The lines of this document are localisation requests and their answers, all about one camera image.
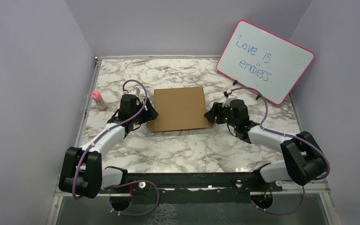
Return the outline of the brown cardboard box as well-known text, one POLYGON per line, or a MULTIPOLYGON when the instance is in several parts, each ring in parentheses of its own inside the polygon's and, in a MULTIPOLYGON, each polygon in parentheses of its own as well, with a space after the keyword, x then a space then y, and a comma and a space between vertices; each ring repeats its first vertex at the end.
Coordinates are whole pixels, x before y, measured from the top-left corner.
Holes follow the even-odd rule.
POLYGON ((154 90, 154 108, 158 117, 146 124, 152 132, 205 129, 213 126, 207 112, 203 87, 154 90))

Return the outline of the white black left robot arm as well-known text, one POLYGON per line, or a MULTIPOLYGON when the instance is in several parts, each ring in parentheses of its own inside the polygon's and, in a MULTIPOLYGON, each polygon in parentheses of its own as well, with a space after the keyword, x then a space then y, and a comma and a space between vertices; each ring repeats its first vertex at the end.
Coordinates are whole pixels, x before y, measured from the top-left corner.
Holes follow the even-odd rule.
POLYGON ((102 159, 121 142, 135 125, 153 121, 158 113, 150 100, 140 100, 137 95, 123 94, 120 107, 107 121, 106 126, 92 140, 81 147, 69 147, 64 156, 58 188, 71 193, 75 199, 95 198, 104 187, 116 192, 128 188, 127 170, 102 166, 102 159))

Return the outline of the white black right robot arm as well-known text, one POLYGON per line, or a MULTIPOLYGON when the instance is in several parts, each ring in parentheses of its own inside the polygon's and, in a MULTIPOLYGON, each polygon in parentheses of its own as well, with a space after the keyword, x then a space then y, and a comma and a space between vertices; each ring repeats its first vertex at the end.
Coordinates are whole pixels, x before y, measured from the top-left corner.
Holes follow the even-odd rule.
POLYGON ((261 145, 282 154, 281 162, 264 164, 253 171, 251 180, 256 190, 262 191, 275 181, 293 181, 304 186, 313 180, 324 179, 330 171, 326 157, 309 132, 286 134, 265 128, 249 118, 243 100, 215 102, 204 116, 210 123, 233 127, 235 137, 248 144, 261 145))

